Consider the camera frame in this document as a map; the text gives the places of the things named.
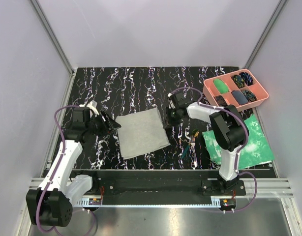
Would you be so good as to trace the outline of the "grey cloth napkin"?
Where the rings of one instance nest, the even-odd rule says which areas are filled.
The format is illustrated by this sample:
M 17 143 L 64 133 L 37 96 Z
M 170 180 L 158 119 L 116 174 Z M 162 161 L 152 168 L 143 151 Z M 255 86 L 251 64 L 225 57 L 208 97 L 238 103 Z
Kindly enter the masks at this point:
M 157 151 L 170 145 L 157 108 L 118 116 L 120 153 L 124 160 Z

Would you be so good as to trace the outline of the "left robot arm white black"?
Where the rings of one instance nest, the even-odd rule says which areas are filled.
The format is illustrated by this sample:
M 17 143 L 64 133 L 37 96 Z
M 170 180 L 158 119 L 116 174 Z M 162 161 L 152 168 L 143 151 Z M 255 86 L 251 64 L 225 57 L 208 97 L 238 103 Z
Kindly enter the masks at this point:
M 61 142 L 58 153 L 46 177 L 36 189 L 26 194 L 26 203 L 31 223 L 45 233 L 44 226 L 52 231 L 55 227 L 66 227 L 72 217 L 73 207 L 87 192 L 99 191 L 99 181 L 89 175 L 78 175 L 68 183 L 74 164 L 91 137 L 105 138 L 121 128 L 104 110 L 98 111 L 97 103 L 70 105 L 72 120 L 63 130 L 58 120 Z

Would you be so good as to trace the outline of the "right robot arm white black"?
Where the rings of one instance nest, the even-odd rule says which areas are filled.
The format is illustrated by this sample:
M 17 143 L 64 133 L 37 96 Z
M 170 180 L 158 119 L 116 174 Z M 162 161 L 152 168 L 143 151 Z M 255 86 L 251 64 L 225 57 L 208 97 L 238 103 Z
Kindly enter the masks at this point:
M 167 126 L 176 126 L 183 118 L 197 119 L 209 123 L 215 140 L 221 147 L 221 165 L 216 186 L 219 193 L 228 195 L 239 180 L 239 158 L 247 144 L 249 131 L 234 105 L 216 107 L 188 100 L 182 92 L 168 94 L 166 108 Z

